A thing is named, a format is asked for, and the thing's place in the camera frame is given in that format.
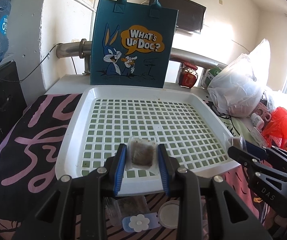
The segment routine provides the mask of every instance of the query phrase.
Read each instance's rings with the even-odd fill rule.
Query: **red label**
[[[192,88],[196,84],[197,78],[192,74],[185,74],[182,80],[182,86]]]

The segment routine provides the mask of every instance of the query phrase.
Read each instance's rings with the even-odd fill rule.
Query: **white flower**
[[[149,218],[145,218],[143,214],[139,214],[130,218],[129,227],[132,228],[135,232],[139,233],[142,230],[148,229],[149,222]]]

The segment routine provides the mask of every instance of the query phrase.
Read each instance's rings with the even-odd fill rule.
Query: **red jar lid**
[[[197,66],[195,66],[194,64],[191,64],[190,62],[183,62],[183,64],[188,66],[188,67],[190,67],[190,68],[192,68],[192,69],[194,69],[194,70],[198,69]]]

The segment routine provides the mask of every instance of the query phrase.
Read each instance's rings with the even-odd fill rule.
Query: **glass jar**
[[[198,67],[189,62],[181,63],[177,76],[177,83],[179,86],[192,88],[198,79],[197,70]]]

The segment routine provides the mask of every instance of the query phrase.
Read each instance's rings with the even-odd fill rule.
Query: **television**
[[[190,0],[159,0],[162,7],[179,10],[177,28],[190,32],[201,33],[206,7]]]

